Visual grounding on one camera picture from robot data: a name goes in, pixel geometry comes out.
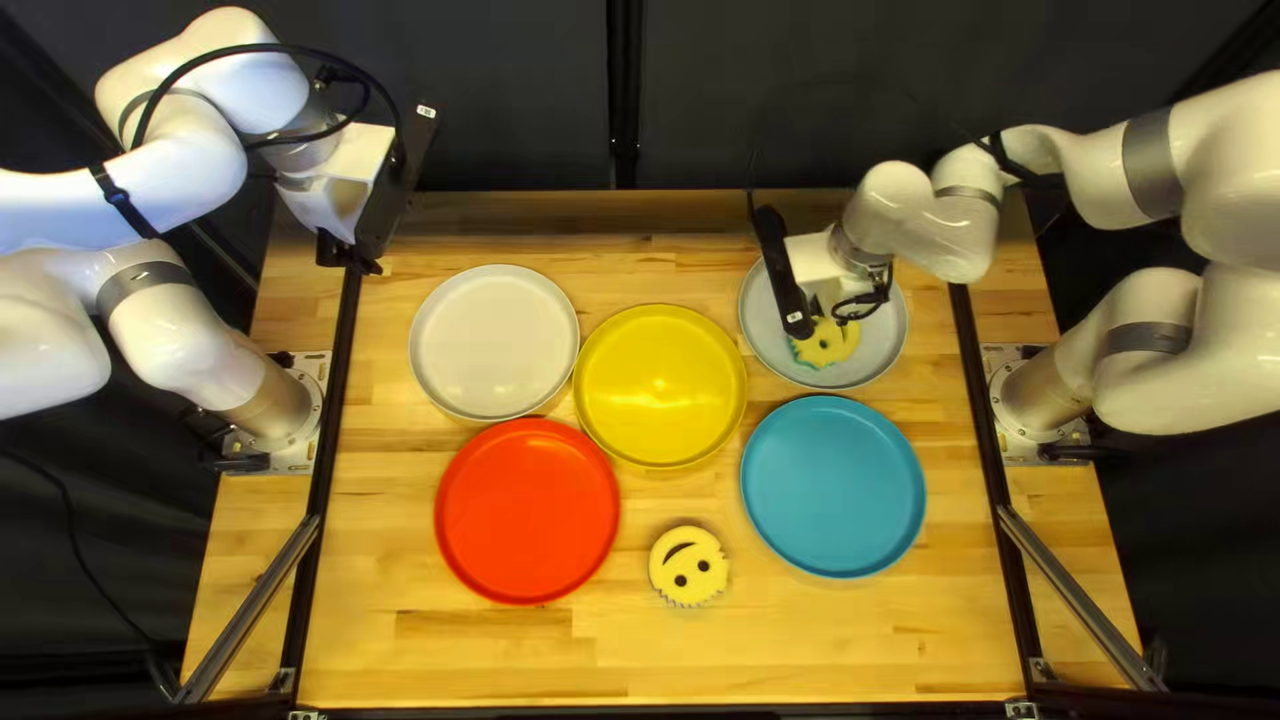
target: gray plate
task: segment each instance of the gray plate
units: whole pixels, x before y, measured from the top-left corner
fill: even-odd
[[[748,345],[764,366],[797,386],[810,389],[850,389],[864,386],[893,366],[906,343],[906,302],[895,284],[890,301],[861,320],[861,341],[844,363],[818,370],[796,361],[791,342],[773,301],[764,261],[756,260],[742,281],[737,297],[737,322]]]

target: blue plate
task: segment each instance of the blue plate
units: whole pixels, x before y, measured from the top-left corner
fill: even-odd
[[[783,560],[826,578],[888,568],[924,521],[924,473],[879,413],[817,395],[778,407],[742,452],[742,501]]]

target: yellow plate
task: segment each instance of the yellow plate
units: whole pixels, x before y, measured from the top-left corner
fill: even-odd
[[[707,457],[737,429],[746,368],[716,323],[675,305],[640,305],[591,333],[573,374],[577,416],[612,455],[646,468]]]

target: white plate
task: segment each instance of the white plate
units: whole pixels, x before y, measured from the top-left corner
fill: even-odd
[[[820,370],[795,359],[778,318],[763,260],[756,260],[742,281],[737,322],[755,356],[783,379],[810,389],[850,389],[874,380],[892,368],[906,343],[906,302],[897,284],[890,290],[888,297],[890,301],[870,318],[859,322],[861,338],[849,360]]]
[[[577,341],[577,314],[556,283],[517,265],[481,265],[426,297],[408,332],[408,357],[442,410],[500,423],[564,386]]]

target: plate rim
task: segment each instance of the plate rim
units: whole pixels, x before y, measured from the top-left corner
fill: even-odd
[[[475,582],[474,577],[460,571],[458,564],[454,562],[456,552],[449,550],[452,548],[452,543],[447,543],[444,539],[445,534],[444,530],[442,529],[442,523],[440,523],[442,503],[439,500],[442,491],[444,491],[445,488],[447,480],[451,477],[456,477],[454,462],[463,456],[463,452],[468,447],[474,446],[479,447],[477,443],[483,442],[481,438],[484,438],[484,436],[498,434],[498,433],[509,436],[512,433],[521,432],[521,429],[524,429],[526,425],[529,427],[529,429],[525,429],[524,432],[549,433],[556,436],[558,439],[561,439],[567,445],[572,445],[575,447],[581,446],[581,448],[586,448],[589,452],[594,452],[596,455],[605,473],[605,478],[608,479],[607,484],[609,495],[612,497],[612,503],[611,503],[612,518],[609,521],[612,527],[609,529],[608,541],[604,543],[603,552],[599,555],[599,557],[596,557],[593,561],[591,568],[582,575],[581,579],[575,580],[571,585],[561,588],[554,593],[544,593],[529,600],[524,598],[517,600],[509,594],[494,593],[489,587]],[[477,450],[474,450],[463,460],[474,456],[475,452],[477,452]],[[453,454],[453,457],[445,466],[444,473],[440,474],[440,480],[435,487],[435,495],[431,496],[431,523],[433,523],[431,534],[435,537],[435,546],[436,550],[439,550],[440,552],[440,559],[444,560],[444,565],[449,569],[453,577],[460,583],[462,583],[467,589],[470,589],[471,592],[479,594],[480,597],[488,601],[498,602],[502,605],[524,606],[524,607],[545,605],[548,602],[562,600],[566,596],[573,593],[573,591],[577,591],[579,588],[585,585],[591,578],[595,577],[595,574],[600,570],[600,568],[604,566],[604,562],[609,559],[609,555],[613,553],[613,544],[618,539],[618,529],[622,525],[622,489],[618,487],[617,473],[613,471],[613,466],[609,464],[608,457],[604,455],[603,451],[600,451],[599,446],[596,446],[595,442],[591,441],[591,438],[586,437],[585,433],[576,430],[572,427],[566,425],[564,423],[558,423],[549,418],[517,418],[507,423],[500,423],[490,428],[485,428],[475,437],[468,439],[457,452]]]
[[[909,451],[910,457],[914,460],[915,473],[913,473],[913,480],[914,480],[913,486],[915,486],[918,489],[916,492],[918,501],[915,502],[915,506],[918,509],[916,511],[918,521],[914,523],[914,528],[909,533],[909,537],[908,534],[902,536],[900,544],[892,553],[888,553],[882,559],[879,559],[878,561],[867,566],[870,569],[858,569],[852,571],[846,570],[842,573],[827,573],[827,571],[819,571],[814,566],[796,561],[790,555],[780,550],[777,544],[769,539],[769,536],[767,536],[764,532],[760,530],[760,525],[756,521],[755,515],[751,512],[751,503],[748,502],[746,500],[746,457],[751,451],[751,443],[755,439],[756,434],[762,429],[764,429],[767,423],[769,423],[769,420],[773,419],[782,409],[796,404],[809,405],[819,401],[820,402],[835,401],[835,405],[840,405],[844,406],[842,409],[851,410],[852,413],[850,414],[858,416],[859,420],[873,423],[883,430],[891,429],[893,433],[893,442],[895,443],[900,442],[901,447],[905,447]],[[844,397],[840,395],[806,395],[803,397],[788,400],[787,402],[783,402],[782,405],[774,407],[772,411],[769,411],[768,415],[764,416],[763,420],[760,420],[760,423],[755,427],[755,429],[751,430],[751,437],[748,438],[746,445],[742,447],[742,457],[739,460],[737,477],[739,477],[737,479],[739,496],[741,497],[742,501],[742,511],[746,512],[746,519],[748,521],[751,523],[751,529],[755,530],[756,537],[759,537],[764,542],[764,544],[771,551],[773,551],[774,555],[781,557],[782,561],[786,562],[787,565],[819,578],[827,578],[833,580],[854,580],[859,578],[869,578],[878,573],[883,573],[884,570],[888,570],[890,568],[896,565],[908,553],[908,551],[911,550],[911,547],[915,544],[915,541],[919,539],[920,532],[924,529],[924,519],[928,512],[929,493],[928,493],[928,483],[924,479],[924,466],[920,465],[920,459],[919,456],[915,455],[915,448],[911,447],[911,442],[906,439],[906,436],[902,434],[902,430],[899,429],[899,427],[895,425],[892,420],[886,418],[884,414],[879,413],[874,407],[870,407],[869,405],[865,405],[850,397]]]
[[[815,391],[819,391],[819,392],[840,392],[840,391],[844,391],[844,389],[856,389],[856,388],[860,388],[863,386],[867,386],[867,384],[870,384],[870,383],[876,382],[877,379],[879,379],[881,375],[883,375],[884,373],[888,373],[890,370],[892,370],[893,365],[897,364],[897,359],[902,356],[902,350],[906,348],[906,338],[908,338],[908,336],[911,332],[911,318],[910,318],[910,313],[906,311],[906,295],[902,292],[901,287],[899,287],[899,283],[893,283],[893,287],[890,288],[890,300],[893,300],[893,301],[899,302],[902,306],[902,311],[899,313],[899,316],[902,319],[902,336],[899,338],[897,348],[893,352],[893,355],[890,357],[888,364],[886,364],[883,368],[881,368],[879,372],[877,372],[877,373],[874,373],[872,375],[868,375],[865,379],[863,379],[863,380],[860,380],[858,383],[854,383],[854,384],[831,384],[831,386],[808,384],[808,383],[803,383],[803,382],[800,382],[800,380],[797,380],[795,378],[790,378],[790,377],[785,375],[781,370],[778,370],[777,368],[774,368],[773,365],[771,365],[768,361],[764,360],[764,357],[760,356],[760,352],[755,348],[755,343],[751,342],[751,336],[746,332],[746,309],[744,307],[744,304],[746,301],[746,286],[748,286],[748,283],[751,282],[753,277],[755,277],[758,273],[763,273],[763,272],[764,272],[764,259],[760,258],[760,259],[758,259],[751,265],[751,269],[746,272],[746,277],[742,278],[742,284],[739,286],[739,290],[737,290],[737,328],[739,328],[739,331],[742,332],[742,340],[746,341],[748,347],[751,348],[751,356],[755,357],[756,360],[759,360],[760,365],[764,365],[764,368],[767,370],[769,370],[771,373],[773,373],[774,375],[782,378],[783,380],[786,380],[786,382],[788,382],[791,384],[800,386],[800,387],[803,387],[805,389],[815,389]]]
[[[472,415],[462,413],[460,407],[454,407],[452,404],[445,402],[440,397],[436,397],[436,395],[428,388],[428,383],[422,378],[424,373],[419,368],[419,359],[417,359],[420,351],[415,347],[416,346],[415,340],[417,340],[422,332],[420,329],[420,325],[426,322],[424,318],[426,318],[428,315],[428,304],[431,302],[431,299],[435,297],[436,293],[451,286],[457,287],[460,284],[463,284],[468,279],[474,279],[467,275],[481,274],[481,272],[486,270],[492,272],[497,277],[507,274],[508,277],[524,277],[526,279],[534,281],[539,287],[547,290],[549,296],[552,296],[557,301],[561,301],[564,305],[564,307],[568,309],[568,318],[572,319],[572,327],[573,327],[573,342],[572,342],[573,354],[572,357],[570,359],[568,369],[562,374],[559,380],[556,383],[556,387],[552,388],[550,392],[540,396],[538,398],[538,402],[531,405],[530,407],[506,415]],[[431,405],[438,407],[442,413],[453,418],[460,418],[462,420],[468,420],[474,423],[497,424],[497,423],[506,423],[508,420],[515,420],[517,418],[524,418],[525,415],[534,413],[544,404],[550,401],[553,397],[556,397],[556,395],[564,388],[564,384],[568,382],[568,379],[573,377],[573,369],[577,365],[577,357],[581,351],[581,343],[582,343],[582,327],[577,319],[577,309],[573,306],[573,302],[568,299],[568,295],[564,293],[564,290],[561,288],[558,284],[556,284],[556,281],[548,278],[547,275],[539,273],[538,270],[526,268],[524,265],[513,265],[509,263],[485,263],[484,265],[475,265],[460,273],[454,273],[448,278],[444,278],[443,282],[431,288],[431,292],[429,292],[426,297],[422,299],[422,302],[417,306],[417,310],[413,311],[413,319],[410,322],[408,338],[406,346],[408,348],[408,366],[410,372],[413,373],[413,380],[417,382],[417,387],[422,389],[422,393],[426,395],[426,398],[431,401]]]
[[[634,455],[618,451],[616,446],[600,438],[594,423],[590,420],[589,413],[586,413],[585,410],[585,405],[581,397],[584,392],[581,389],[582,383],[579,382],[579,373],[582,369],[582,359],[588,357],[588,351],[591,350],[593,343],[599,337],[600,331],[605,329],[614,320],[618,322],[627,320],[628,318],[623,318],[623,315],[631,313],[640,313],[645,310],[657,310],[657,309],[662,309],[663,311],[668,313],[675,310],[681,315],[686,315],[694,319],[699,325],[704,327],[708,331],[709,336],[723,338],[726,343],[724,348],[727,351],[727,355],[735,360],[732,364],[733,369],[736,370],[737,388],[739,388],[739,402],[733,413],[733,420],[726,424],[723,432],[717,438],[717,441],[713,445],[709,445],[707,448],[701,450],[700,452],[692,455],[691,457],[677,460],[673,462],[645,461],[635,457]],[[742,425],[742,418],[746,414],[746,393],[748,393],[746,363],[742,361],[742,354],[739,351],[737,343],[733,342],[733,337],[730,336],[727,332],[724,332],[724,328],[719,327],[719,324],[716,323],[716,320],[712,320],[707,315],[703,315],[701,313],[691,307],[685,307],[684,305],[675,305],[672,302],[643,302],[640,305],[632,305],[631,307],[618,310],[613,315],[609,315],[608,318],[604,319],[604,322],[596,325],[594,331],[591,331],[591,334],[586,337],[586,342],[582,343],[582,348],[577,354],[577,361],[573,364],[573,410],[575,414],[577,415],[579,424],[581,425],[582,432],[585,432],[586,436],[591,438],[591,441],[595,445],[598,445],[611,456],[623,460],[626,462],[631,462],[632,465],[640,468],[648,468],[654,470],[676,470],[680,468],[687,468],[690,465],[694,465],[695,462],[700,462],[701,460],[710,457],[722,447],[728,445],[728,441],[733,438],[733,436],[737,433],[737,429]]]

